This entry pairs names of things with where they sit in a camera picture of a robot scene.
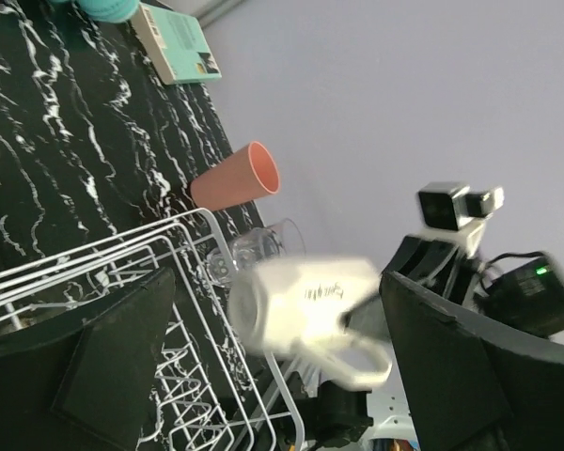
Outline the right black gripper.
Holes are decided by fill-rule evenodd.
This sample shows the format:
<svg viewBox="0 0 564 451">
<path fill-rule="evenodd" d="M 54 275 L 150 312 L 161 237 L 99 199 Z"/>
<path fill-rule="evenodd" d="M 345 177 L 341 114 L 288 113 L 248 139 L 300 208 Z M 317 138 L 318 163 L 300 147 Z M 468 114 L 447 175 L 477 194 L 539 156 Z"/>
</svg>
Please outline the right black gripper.
<svg viewBox="0 0 564 451">
<path fill-rule="evenodd" d="M 454 242 L 407 235 L 387 264 L 387 271 L 398 272 L 453 303 L 465 305 L 472 300 L 479 281 L 479 256 L 469 257 Z M 341 323 L 371 339 L 390 342 L 378 291 L 344 314 Z"/>
</svg>

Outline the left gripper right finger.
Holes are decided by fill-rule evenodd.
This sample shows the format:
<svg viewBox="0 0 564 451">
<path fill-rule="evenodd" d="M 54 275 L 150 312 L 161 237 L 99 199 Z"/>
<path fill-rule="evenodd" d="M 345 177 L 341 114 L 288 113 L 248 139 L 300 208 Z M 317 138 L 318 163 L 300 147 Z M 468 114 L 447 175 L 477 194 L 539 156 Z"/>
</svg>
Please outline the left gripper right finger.
<svg viewBox="0 0 564 451">
<path fill-rule="evenodd" d="M 380 293 L 421 449 L 564 450 L 564 345 L 397 272 Z"/>
</svg>

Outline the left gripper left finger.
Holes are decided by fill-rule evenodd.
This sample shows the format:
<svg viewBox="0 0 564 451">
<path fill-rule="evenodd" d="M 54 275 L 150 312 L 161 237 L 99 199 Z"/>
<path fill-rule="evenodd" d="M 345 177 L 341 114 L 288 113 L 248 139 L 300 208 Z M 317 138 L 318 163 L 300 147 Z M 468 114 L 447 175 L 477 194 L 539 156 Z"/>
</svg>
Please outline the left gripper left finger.
<svg viewBox="0 0 564 451">
<path fill-rule="evenodd" d="M 134 450 L 175 292 L 162 268 L 0 336 L 0 450 Z"/>
</svg>

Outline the white faceted mug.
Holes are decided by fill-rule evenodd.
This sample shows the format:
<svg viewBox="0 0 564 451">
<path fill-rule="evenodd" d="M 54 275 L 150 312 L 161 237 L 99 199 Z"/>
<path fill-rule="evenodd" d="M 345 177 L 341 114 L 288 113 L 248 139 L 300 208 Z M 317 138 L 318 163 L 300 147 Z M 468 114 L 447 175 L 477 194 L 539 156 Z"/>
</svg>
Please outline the white faceted mug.
<svg viewBox="0 0 564 451">
<path fill-rule="evenodd" d="M 233 277 L 227 317 L 248 352 L 300 358 L 347 390 L 371 390 L 387 381 L 392 360 L 343 318 L 379 284 L 364 257 L 271 258 Z"/>
</svg>

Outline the clear glass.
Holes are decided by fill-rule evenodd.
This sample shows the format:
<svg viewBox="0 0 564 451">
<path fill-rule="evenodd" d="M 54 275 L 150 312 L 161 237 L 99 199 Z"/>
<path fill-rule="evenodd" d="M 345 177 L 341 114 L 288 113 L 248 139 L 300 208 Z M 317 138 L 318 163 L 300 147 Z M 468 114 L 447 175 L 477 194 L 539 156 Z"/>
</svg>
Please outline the clear glass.
<svg viewBox="0 0 564 451">
<path fill-rule="evenodd" d="M 227 244 L 227 249 L 232 265 L 226 263 L 221 247 L 213 248 L 205 259 L 211 282 L 222 288 L 230 286 L 236 271 L 270 258 L 303 255 L 306 245 L 298 226 L 290 218 L 285 218 L 234 238 Z"/>
</svg>

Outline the pink plastic cup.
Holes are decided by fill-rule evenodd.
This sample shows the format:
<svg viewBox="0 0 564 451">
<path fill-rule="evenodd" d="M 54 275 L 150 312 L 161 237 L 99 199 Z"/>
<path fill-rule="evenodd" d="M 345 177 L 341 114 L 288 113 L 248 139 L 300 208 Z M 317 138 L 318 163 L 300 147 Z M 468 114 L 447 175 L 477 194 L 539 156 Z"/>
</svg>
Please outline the pink plastic cup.
<svg viewBox="0 0 564 451">
<path fill-rule="evenodd" d="M 218 211 L 277 194 L 279 188 L 272 154 L 251 142 L 193 180 L 190 194 L 199 208 Z"/>
</svg>

